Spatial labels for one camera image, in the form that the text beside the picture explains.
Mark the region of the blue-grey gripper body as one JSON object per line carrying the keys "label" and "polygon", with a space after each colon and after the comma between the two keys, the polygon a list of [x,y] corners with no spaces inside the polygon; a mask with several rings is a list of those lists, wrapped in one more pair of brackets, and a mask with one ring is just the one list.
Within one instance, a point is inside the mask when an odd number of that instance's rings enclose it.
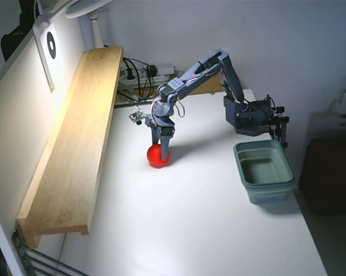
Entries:
{"label": "blue-grey gripper body", "polygon": [[149,128],[152,126],[158,127],[159,139],[162,135],[174,135],[175,133],[175,123],[170,118],[174,115],[175,103],[175,99],[168,100],[167,102],[162,99],[156,99],[151,104],[150,113],[146,115],[146,126]]}

